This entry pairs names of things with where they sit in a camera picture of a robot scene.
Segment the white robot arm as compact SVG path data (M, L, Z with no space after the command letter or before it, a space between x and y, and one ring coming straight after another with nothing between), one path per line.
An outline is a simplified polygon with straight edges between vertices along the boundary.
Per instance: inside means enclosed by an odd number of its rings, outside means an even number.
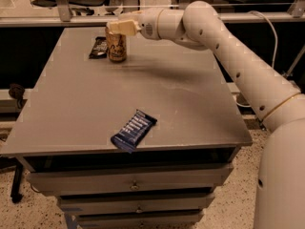
M107 24L113 33L141 33L192 49L205 47L220 61L256 116L271 132L256 189L254 229L305 229L305 95L227 29L208 3L184 10L149 8Z

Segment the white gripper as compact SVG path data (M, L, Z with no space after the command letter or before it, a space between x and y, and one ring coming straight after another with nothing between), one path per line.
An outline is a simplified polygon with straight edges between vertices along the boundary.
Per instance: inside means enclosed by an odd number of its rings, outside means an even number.
M158 33L158 20L162 12L161 8L149 8L146 10L135 10L124 12L118 16L117 21L107 24L107 28L113 34L134 36L141 31L146 39L160 40Z

